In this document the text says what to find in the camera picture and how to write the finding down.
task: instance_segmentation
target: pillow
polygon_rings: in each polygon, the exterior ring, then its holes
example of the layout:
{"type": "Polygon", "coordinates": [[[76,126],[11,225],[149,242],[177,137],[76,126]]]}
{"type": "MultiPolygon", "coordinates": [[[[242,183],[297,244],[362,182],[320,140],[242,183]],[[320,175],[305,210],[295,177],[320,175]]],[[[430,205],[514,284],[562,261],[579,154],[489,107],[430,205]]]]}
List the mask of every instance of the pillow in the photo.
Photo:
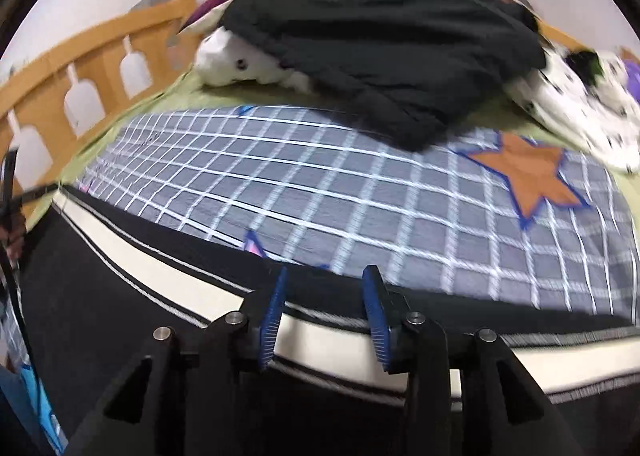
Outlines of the pillow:
{"type": "Polygon", "coordinates": [[[222,14],[233,0],[207,0],[200,5],[182,25],[180,32],[205,34],[218,26],[222,14]]]}
{"type": "Polygon", "coordinates": [[[178,31],[193,34],[210,32],[218,26],[218,22],[233,0],[207,0],[182,24],[178,31]]]}

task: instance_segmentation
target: wooden bed frame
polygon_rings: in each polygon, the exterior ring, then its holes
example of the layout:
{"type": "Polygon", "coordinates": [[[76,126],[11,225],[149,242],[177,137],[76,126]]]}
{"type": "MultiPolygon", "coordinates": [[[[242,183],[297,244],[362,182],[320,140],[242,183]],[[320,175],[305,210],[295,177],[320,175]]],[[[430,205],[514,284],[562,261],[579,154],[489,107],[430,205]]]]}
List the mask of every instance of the wooden bed frame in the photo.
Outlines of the wooden bed frame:
{"type": "MultiPolygon", "coordinates": [[[[38,183],[54,181],[76,152],[119,114],[164,90],[187,69],[200,37],[176,36],[176,32],[196,7],[196,0],[172,0],[133,11],[85,30],[34,59],[0,86],[0,151],[9,148],[16,129],[20,133],[29,129],[31,136],[37,131],[51,161],[46,162],[46,172],[33,173],[32,178],[38,183]],[[120,63],[129,46],[130,52],[144,54],[151,77],[151,85],[132,98],[127,96],[120,75],[120,63]],[[104,108],[104,117],[80,136],[65,114],[65,95],[72,85],[67,73],[70,64],[78,80],[93,82],[104,108]]],[[[23,189],[16,181],[14,191],[23,189]]]]}

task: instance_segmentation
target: orange star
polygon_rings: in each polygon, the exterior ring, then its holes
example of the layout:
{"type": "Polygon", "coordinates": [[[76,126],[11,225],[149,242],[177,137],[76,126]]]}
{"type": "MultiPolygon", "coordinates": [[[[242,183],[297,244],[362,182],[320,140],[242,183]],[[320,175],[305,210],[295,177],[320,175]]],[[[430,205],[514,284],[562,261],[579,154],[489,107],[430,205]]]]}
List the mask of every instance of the orange star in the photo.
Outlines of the orange star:
{"type": "Polygon", "coordinates": [[[513,133],[501,133],[500,142],[497,151],[488,149],[463,155],[505,179],[522,229],[529,224],[544,199],[565,208],[589,206],[558,175],[564,149],[534,146],[513,133]]]}

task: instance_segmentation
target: black blanket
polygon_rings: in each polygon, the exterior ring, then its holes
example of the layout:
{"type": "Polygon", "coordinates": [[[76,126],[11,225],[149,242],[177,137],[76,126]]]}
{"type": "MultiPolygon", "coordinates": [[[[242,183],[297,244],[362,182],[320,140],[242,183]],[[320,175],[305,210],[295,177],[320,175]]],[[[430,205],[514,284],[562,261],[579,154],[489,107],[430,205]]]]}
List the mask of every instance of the black blanket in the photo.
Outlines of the black blanket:
{"type": "Polygon", "coordinates": [[[409,149],[545,66],[532,14],[500,0],[234,0],[221,24],[409,149]]]}

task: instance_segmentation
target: metal bolt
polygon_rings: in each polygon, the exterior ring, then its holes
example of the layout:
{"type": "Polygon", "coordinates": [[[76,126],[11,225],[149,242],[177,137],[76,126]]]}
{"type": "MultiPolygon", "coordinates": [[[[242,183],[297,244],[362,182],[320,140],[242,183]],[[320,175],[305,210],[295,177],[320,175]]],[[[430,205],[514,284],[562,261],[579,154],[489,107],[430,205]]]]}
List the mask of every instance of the metal bolt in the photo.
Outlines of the metal bolt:
{"type": "Polygon", "coordinates": [[[418,325],[418,324],[423,324],[424,321],[426,321],[426,318],[419,311],[411,311],[406,315],[406,321],[409,324],[418,325]]]}
{"type": "Polygon", "coordinates": [[[171,337],[171,328],[168,326],[161,326],[154,331],[154,339],[157,341],[166,341],[171,337]]]}
{"type": "Polygon", "coordinates": [[[241,311],[230,311],[225,315],[227,324],[240,324],[242,321],[244,321],[244,313],[241,311]]]}
{"type": "Polygon", "coordinates": [[[494,342],[498,338],[495,331],[489,330],[489,328],[482,328],[478,332],[478,337],[484,342],[494,342]]]}

